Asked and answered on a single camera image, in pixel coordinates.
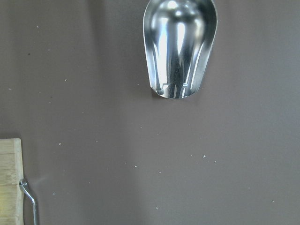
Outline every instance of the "metal scoop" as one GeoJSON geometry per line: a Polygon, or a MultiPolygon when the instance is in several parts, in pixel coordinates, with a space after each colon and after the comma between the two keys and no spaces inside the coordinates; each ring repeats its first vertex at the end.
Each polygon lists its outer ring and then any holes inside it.
{"type": "Polygon", "coordinates": [[[165,98],[196,93],[218,25],[212,0],[150,0],[144,41],[151,88],[165,98]]]}

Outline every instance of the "gray table surface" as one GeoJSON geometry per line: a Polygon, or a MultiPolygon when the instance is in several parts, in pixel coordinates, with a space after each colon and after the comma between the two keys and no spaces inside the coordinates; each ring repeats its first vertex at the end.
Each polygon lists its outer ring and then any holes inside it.
{"type": "Polygon", "coordinates": [[[147,0],[0,2],[0,138],[22,139],[41,225],[299,224],[300,1],[215,3],[202,88],[168,100],[147,0]]]}

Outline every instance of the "silver scoop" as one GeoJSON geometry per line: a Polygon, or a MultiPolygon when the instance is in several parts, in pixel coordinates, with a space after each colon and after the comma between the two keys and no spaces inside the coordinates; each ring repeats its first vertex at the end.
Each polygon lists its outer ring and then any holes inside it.
{"type": "Polygon", "coordinates": [[[196,93],[218,25],[212,0],[150,0],[144,41],[151,88],[165,98],[196,93]]]}

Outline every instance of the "cutting board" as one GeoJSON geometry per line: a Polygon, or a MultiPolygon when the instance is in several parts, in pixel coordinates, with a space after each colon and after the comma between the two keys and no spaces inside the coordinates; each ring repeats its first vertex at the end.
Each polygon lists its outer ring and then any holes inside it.
{"type": "Polygon", "coordinates": [[[21,140],[0,140],[0,225],[23,225],[21,140]]]}

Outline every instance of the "metal handle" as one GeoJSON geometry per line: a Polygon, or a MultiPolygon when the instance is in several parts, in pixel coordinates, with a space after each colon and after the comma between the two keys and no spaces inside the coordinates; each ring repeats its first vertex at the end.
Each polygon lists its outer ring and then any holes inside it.
{"type": "Polygon", "coordinates": [[[29,191],[27,181],[25,179],[21,179],[19,182],[19,187],[30,198],[33,207],[33,224],[38,225],[37,202],[29,191]]]}

